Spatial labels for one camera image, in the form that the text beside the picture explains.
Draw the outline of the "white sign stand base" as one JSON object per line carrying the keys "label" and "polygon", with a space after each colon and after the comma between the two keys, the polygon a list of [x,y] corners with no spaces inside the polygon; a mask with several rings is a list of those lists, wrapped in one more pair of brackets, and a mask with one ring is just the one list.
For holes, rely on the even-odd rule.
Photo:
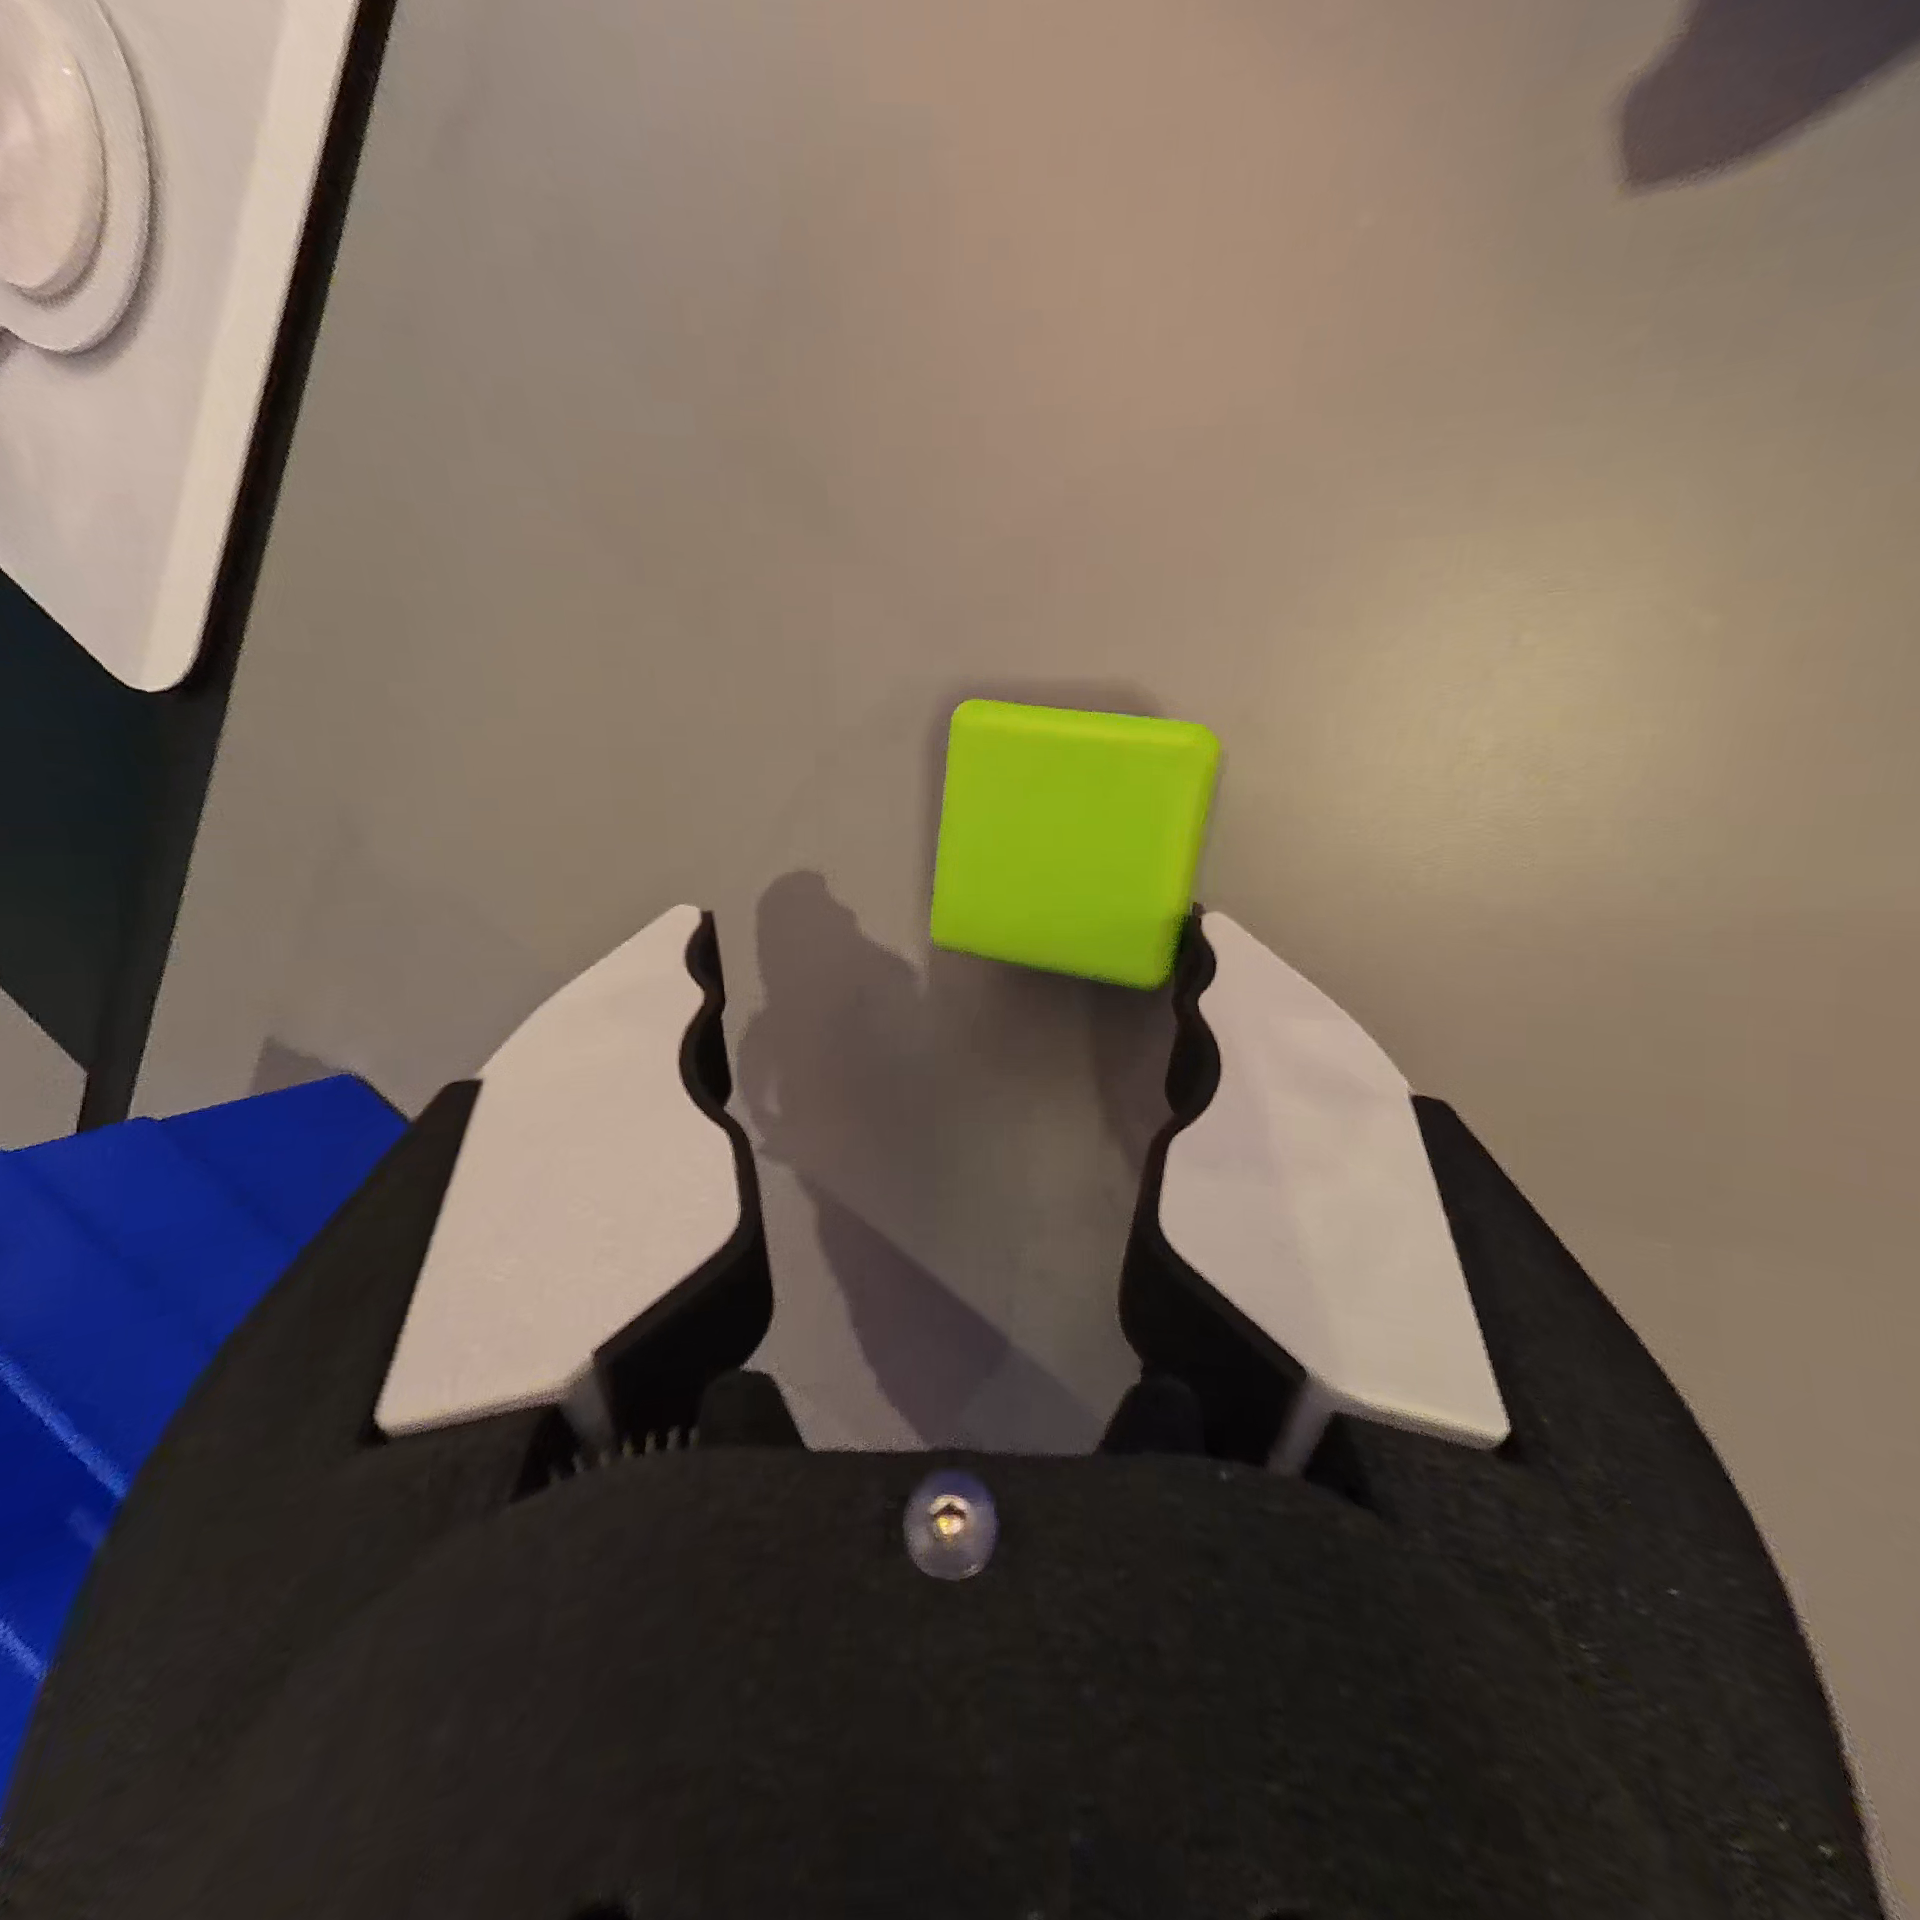
{"label": "white sign stand base", "polygon": [[4,577],[143,694],[205,647],[360,13],[4,5]]}

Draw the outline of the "blue plastic bin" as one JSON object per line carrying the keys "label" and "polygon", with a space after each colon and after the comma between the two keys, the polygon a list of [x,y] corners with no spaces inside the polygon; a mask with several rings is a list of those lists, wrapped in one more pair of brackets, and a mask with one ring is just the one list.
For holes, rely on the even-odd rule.
{"label": "blue plastic bin", "polygon": [[4,1780],[131,1477],[405,1129],[340,1076],[4,1150]]}

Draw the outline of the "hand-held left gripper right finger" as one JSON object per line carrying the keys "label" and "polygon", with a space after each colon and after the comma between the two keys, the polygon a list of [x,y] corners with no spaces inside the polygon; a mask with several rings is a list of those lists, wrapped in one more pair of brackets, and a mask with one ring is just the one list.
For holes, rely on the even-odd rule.
{"label": "hand-held left gripper right finger", "polygon": [[1240,1466],[1306,1466],[1339,1419],[1500,1451],[1512,1420],[1406,1073],[1220,910],[1191,915],[1171,1008],[1118,1275],[1142,1385]]}

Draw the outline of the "green magnetic cube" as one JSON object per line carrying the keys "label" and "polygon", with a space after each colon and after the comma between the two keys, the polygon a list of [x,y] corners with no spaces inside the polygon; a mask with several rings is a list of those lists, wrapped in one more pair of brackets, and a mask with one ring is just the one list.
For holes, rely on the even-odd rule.
{"label": "green magnetic cube", "polygon": [[1193,910],[1219,766],[1206,724],[962,701],[947,736],[931,946],[1164,987]]}

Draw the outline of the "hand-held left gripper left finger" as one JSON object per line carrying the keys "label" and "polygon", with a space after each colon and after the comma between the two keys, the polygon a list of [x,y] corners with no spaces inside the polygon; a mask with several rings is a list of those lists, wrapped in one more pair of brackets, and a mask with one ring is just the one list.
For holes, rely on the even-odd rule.
{"label": "hand-held left gripper left finger", "polygon": [[557,1412],[590,1453],[692,1437],[773,1305],[729,1097],[715,919],[672,906],[478,1072],[379,1428]]}

